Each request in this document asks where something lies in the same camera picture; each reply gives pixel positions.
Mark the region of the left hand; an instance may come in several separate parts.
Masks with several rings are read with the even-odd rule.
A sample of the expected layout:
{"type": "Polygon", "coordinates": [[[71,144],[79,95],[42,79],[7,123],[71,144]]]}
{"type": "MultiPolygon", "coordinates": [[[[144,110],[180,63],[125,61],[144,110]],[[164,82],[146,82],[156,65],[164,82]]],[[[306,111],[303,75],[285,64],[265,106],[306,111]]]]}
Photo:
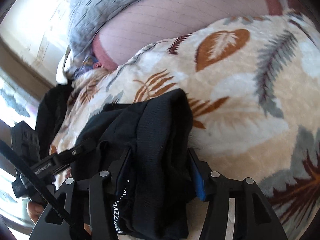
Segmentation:
{"type": "Polygon", "coordinates": [[[42,205],[36,202],[28,202],[27,213],[29,218],[33,221],[34,224],[37,223],[43,211],[44,211],[44,207],[42,205]]]}

